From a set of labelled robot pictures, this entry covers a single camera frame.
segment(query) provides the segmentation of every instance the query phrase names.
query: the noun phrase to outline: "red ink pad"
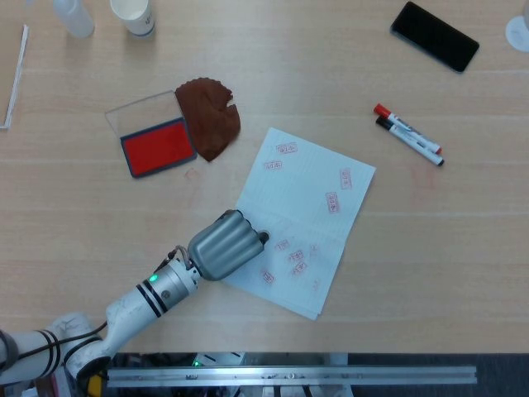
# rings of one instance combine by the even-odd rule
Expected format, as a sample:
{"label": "red ink pad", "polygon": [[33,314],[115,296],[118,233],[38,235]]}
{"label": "red ink pad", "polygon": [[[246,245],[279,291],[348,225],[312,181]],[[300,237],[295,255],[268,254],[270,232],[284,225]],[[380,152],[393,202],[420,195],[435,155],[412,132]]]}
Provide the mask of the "red ink pad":
{"label": "red ink pad", "polygon": [[122,136],[121,140],[134,178],[167,170],[197,157],[182,117]]}

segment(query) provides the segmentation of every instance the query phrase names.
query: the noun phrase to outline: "black phone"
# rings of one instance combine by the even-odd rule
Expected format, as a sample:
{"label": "black phone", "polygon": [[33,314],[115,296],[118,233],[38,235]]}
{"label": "black phone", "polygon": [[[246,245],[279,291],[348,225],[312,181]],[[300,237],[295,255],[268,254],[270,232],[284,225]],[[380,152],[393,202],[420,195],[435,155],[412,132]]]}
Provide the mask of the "black phone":
{"label": "black phone", "polygon": [[391,26],[391,32],[422,48],[457,72],[463,72],[479,43],[438,17],[407,2]]}

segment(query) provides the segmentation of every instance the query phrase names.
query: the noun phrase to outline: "brown cloth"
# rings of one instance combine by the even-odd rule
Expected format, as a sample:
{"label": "brown cloth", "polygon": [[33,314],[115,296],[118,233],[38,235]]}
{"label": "brown cloth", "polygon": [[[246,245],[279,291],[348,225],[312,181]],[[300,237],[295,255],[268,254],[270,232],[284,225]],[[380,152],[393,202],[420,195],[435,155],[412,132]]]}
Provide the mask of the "brown cloth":
{"label": "brown cloth", "polygon": [[220,81],[200,78],[181,85],[174,94],[198,154],[207,161],[215,159],[241,130],[236,105],[226,106],[233,98],[231,91]]}

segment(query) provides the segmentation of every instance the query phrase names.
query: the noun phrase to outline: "table surface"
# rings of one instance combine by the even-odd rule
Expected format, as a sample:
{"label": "table surface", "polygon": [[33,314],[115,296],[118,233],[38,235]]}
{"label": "table surface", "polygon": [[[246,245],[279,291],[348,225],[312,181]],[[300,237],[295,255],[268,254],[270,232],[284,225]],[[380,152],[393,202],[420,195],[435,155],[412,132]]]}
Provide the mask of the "table surface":
{"label": "table surface", "polygon": [[[529,351],[529,58],[504,38],[522,1],[422,0],[480,42],[463,74],[389,33],[404,1],[154,0],[136,40],[105,0],[70,37],[51,1],[1,2],[30,28],[0,134],[0,324],[94,325],[177,243],[233,208],[267,129],[377,167],[315,322],[204,282],[127,351]],[[104,113],[200,76],[241,115],[237,141],[134,180]],[[374,124],[381,102],[439,141],[436,168]]]}

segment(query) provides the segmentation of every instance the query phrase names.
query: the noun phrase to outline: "paper cup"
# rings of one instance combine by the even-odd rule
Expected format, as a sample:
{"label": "paper cup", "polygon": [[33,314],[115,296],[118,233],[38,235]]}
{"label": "paper cup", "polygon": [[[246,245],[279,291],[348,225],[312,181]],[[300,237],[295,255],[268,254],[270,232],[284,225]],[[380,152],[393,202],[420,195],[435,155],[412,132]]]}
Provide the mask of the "paper cup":
{"label": "paper cup", "polygon": [[110,7],[134,36],[146,37],[155,29],[150,0],[110,0]]}

